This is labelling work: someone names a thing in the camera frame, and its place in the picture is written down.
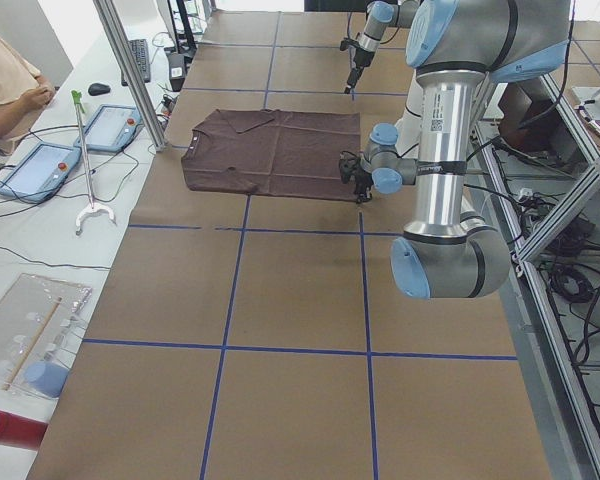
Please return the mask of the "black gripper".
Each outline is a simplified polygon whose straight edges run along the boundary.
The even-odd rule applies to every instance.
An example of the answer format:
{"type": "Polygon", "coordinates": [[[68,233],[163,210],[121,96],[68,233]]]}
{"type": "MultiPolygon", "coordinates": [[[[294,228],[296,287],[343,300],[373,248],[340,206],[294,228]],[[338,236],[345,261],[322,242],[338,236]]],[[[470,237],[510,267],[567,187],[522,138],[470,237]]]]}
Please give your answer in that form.
{"type": "Polygon", "coordinates": [[[357,48],[354,54],[354,68],[351,69],[344,88],[344,93],[349,94],[355,89],[363,70],[371,65],[375,56],[374,51],[368,51],[364,48],[357,48]]]}
{"type": "Polygon", "coordinates": [[[372,187],[373,179],[369,172],[367,172],[362,163],[359,162],[354,171],[356,203],[364,204],[372,200],[372,187]]]}

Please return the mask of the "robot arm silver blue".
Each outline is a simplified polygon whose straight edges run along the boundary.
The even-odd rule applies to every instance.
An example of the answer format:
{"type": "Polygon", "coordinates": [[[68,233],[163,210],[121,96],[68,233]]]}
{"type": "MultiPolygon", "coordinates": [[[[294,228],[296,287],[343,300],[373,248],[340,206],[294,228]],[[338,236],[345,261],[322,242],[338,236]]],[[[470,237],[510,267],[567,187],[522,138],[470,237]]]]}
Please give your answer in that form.
{"type": "Polygon", "coordinates": [[[364,70],[371,65],[385,31],[388,28],[410,28],[420,4],[420,1],[404,1],[401,4],[373,1],[369,4],[362,32],[356,38],[344,37],[340,43],[340,51],[354,50],[353,66],[344,87],[345,94],[356,87],[364,70]]]}
{"type": "Polygon", "coordinates": [[[405,60],[421,94],[415,157],[398,147],[404,122],[376,125],[361,169],[381,193],[416,190],[410,221],[391,247],[391,268],[405,295],[475,298],[506,280],[505,239],[464,195],[471,130],[481,110],[478,88],[526,81],[566,60],[571,5],[567,1],[374,1],[354,41],[354,86],[390,27],[409,32],[405,60]]]}

